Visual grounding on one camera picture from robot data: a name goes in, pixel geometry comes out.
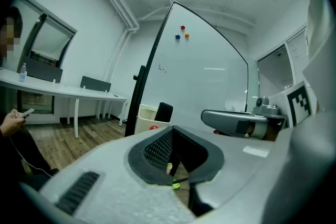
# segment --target wall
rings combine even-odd
[[[275,50],[281,42],[290,37],[307,22],[309,0],[295,0],[282,14],[267,12],[261,15],[255,30],[247,43],[250,57],[258,60]]]
[[[35,0],[77,30],[62,63],[61,83],[79,86],[82,76],[102,80],[125,25],[108,0]],[[96,101],[81,100],[79,116],[95,115]],[[67,100],[55,98],[55,113],[67,115]]]
[[[125,48],[120,56],[120,60],[115,68],[115,74],[112,80],[112,91],[123,95],[128,98],[128,105],[126,107],[125,119],[127,119],[130,101],[133,95],[133,90],[135,86],[135,81],[133,80],[133,75],[139,73],[141,65],[146,65],[153,47],[155,38],[161,26],[161,21],[149,21],[142,22],[140,24],[140,30],[132,35],[129,41],[125,44]],[[258,85],[258,72],[257,65],[248,57],[248,48],[246,45],[245,35],[238,32],[226,29],[217,28],[241,53],[249,65],[249,78],[253,82],[249,81],[248,93],[248,107],[252,110],[255,106],[255,100],[251,100],[251,96],[257,96],[259,93]],[[119,116],[121,111],[121,106],[115,104],[112,108],[112,114]]]
[[[111,89],[113,92],[127,97],[125,119],[128,117],[130,102],[133,95],[135,80],[133,75],[138,74],[141,66],[146,66],[155,38],[161,26],[160,21],[143,22],[140,29],[131,35],[124,44],[119,62],[115,67]],[[115,104],[112,114],[119,117],[121,105]]]
[[[260,96],[269,97],[293,86],[293,76],[287,53],[272,54],[258,62],[260,70]]]

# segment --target mesh grille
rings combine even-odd
[[[173,131],[166,133],[144,150],[144,156],[151,165],[166,171],[167,163],[173,151]]]
[[[172,153],[178,156],[188,172],[202,165],[208,157],[203,146],[174,130],[148,145],[143,154],[148,163],[166,171]]]

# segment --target fluorescent light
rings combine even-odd
[[[225,70],[225,68],[212,68],[212,67],[205,67],[204,70]]]

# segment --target white table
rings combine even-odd
[[[93,91],[88,90],[80,87],[74,86],[67,86],[60,83],[53,83],[46,80],[36,79],[32,77],[26,78],[26,82],[19,82],[19,73],[0,68],[0,86],[12,88],[15,90],[26,91],[26,92],[33,92],[33,93],[40,93],[52,96],[60,96],[68,98],[68,115],[67,115],[67,123],[70,124],[70,115],[69,115],[69,108],[70,108],[70,100],[71,98],[75,98],[75,117],[74,117],[74,127],[75,127],[75,138],[78,138],[78,106],[79,106],[79,99],[94,99],[98,100],[98,107],[96,117],[99,119],[100,114],[100,105],[101,101],[121,101],[123,102],[122,110],[121,110],[121,117],[119,121],[119,125],[122,125],[122,120],[125,114],[125,107],[126,107],[126,100],[127,98],[122,97],[120,95],[113,94],[111,92],[100,92],[100,91]],[[111,108],[110,105],[108,118],[111,116]],[[107,106],[104,106],[103,111],[103,118],[106,114]]]

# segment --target whiteboard frame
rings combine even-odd
[[[131,104],[130,106],[130,110],[129,110],[129,114],[128,114],[128,118],[127,118],[127,122],[128,123],[132,123],[132,122],[136,122],[137,120],[137,114],[138,114],[138,110],[139,110],[139,107],[140,107],[140,103],[141,103],[141,100],[142,100],[142,95],[143,95],[143,91],[145,89],[145,85],[146,85],[146,81],[147,81],[147,77],[148,77],[148,74],[149,74],[149,71],[151,69],[151,65],[152,65],[152,62],[153,62],[153,59],[154,59],[154,55],[155,55],[155,52],[156,52],[156,49],[157,49],[157,46],[160,42],[160,39],[161,39],[161,35],[162,35],[162,32],[163,32],[163,29],[166,25],[166,22],[169,18],[169,15],[171,13],[171,10],[173,8],[173,5],[176,4],[176,5],[180,5],[181,7],[185,8],[186,10],[188,10],[189,12],[193,13],[194,15],[196,15],[198,18],[202,19],[204,22],[206,22],[208,25],[210,25],[214,30],[216,30],[237,52],[238,54],[240,55],[240,57],[244,60],[244,62],[246,63],[246,71],[247,71],[247,92],[246,92],[246,102],[245,102],[245,112],[247,110],[247,97],[248,97],[248,63],[247,61],[245,60],[245,58],[240,54],[240,52],[235,48],[235,46],[233,46],[231,44],[231,42],[223,36],[223,34],[221,32],[219,32],[216,27],[214,27],[212,24],[210,24],[207,20],[205,20],[204,18],[202,18],[200,15],[198,15],[197,13],[195,13],[194,11],[192,11],[191,9],[187,8],[186,6],[182,5],[181,3],[177,2],[177,1],[173,1],[173,3],[171,4],[171,6],[169,7],[169,10],[167,12],[167,14],[165,15],[163,21],[162,21],[162,24],[161,24],[161,27],[159,29],[159,32],[157,33],[157,36],[155,38],[155,41],[154,41],[154,44],[153,44],[153,47],[152,47],[152,50],[151,50],[151,53],[148,57],[148,61],[147,61],[147,64],[146,64],[146,68],[145,68],[145,71],[143,73],[143,76],[141,78],[141,82],[140,82],[140,86],[138,89],[134,88],[134,91],[133,91],[133,96],[132,96],[132,100],[134,99],[134,103]],[[132,135],[134,134],[134,129],[135,129],[135,124],[134,124],[134,127],[133,128],[129,128],[127,131],[125,131],[125,136],[129,136],[129,135]]]

